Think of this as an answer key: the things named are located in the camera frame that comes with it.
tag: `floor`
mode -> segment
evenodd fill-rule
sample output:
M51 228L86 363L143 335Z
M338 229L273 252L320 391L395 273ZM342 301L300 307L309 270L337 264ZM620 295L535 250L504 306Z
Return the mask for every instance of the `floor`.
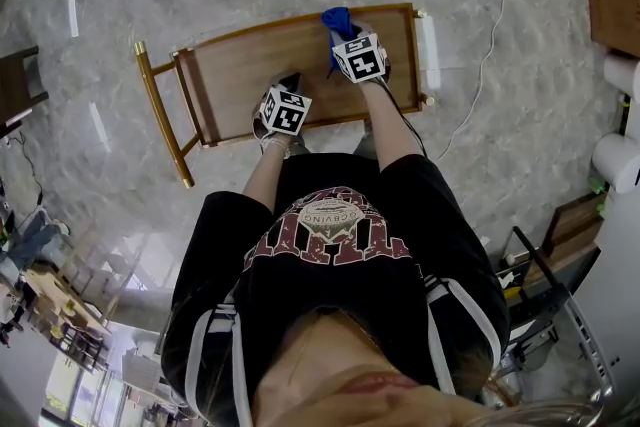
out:
M50 101L22 132L45 205L74 235L97 227L109 243L144 241L137 276L147 289L173 287L203 198L238 191L259 157L254 141L198 150L185 190L161 138L133 55L147 41L156 64L173 48L268 20L336 5L413 2L435 20L440 84L423 87L436 106L410 119L431 156L445 148L478 86L500 0L6 0L0 54L38 44ZM506 0L484 90L465 130L439 163L467 219L490 251L515 224L539 242L553 209L587 190L590 155L614 129L618 99L591 43L587 0ZM177 85L160 83L178 139L191 135ZM352 151L360 123L305 134L312 151ZM0 176L24 216L37 186L20 147L2 145Z

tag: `lips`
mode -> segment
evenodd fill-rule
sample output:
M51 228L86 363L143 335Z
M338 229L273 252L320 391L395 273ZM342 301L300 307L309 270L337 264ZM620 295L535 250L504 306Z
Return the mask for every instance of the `lips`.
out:
M338 393L376 393L384 388L415 388L420 386L406 375L393 372L370 372L351 379Z

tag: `black t-shirt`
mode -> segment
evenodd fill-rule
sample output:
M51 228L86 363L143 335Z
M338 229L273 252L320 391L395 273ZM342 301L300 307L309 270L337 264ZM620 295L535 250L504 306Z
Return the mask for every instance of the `black t-shirt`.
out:
M233 324L229 307L242 319L233 358L229 338L211 334L214 317ZM467 396L478 390L460 389L465 358L495 364L508 339L499 282L431 161L409 155L380 172L361 157L310 154L285 161L273 215L240 194L206 198L174 292L165 376L234 425L238 381L250 403L286 330L318 308L346 312L417 382Z

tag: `wooden tray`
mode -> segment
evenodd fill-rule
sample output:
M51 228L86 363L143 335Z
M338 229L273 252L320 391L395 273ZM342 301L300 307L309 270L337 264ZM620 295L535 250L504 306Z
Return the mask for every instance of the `wooden tray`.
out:
M417 112L424 99L418 77L414 11L411 4L351 9L352 19L371 25L389 54L391 92L403 112ZM203 147L252 137L251 113L268 80L299 71L305 96L313 99L305 127L365 119L367 108L357 86L339 69L329 78L329 32L321 14L258 25L174 52L171 62L152 68L144 42L135 45L142 78L178 172L194 184L185 156ZM184 93L195 135L180 148L169 123L155 76L174 70Z

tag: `white cylinder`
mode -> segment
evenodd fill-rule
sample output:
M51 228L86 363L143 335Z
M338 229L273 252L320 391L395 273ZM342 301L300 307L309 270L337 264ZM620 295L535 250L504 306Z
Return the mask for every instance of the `white cylinder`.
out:
M605 135L593 151L593 165L618 194L633 190L640 182L640 146L628 137Z
M604 78L612 86L640 101L640 61L615 54L604 59Z

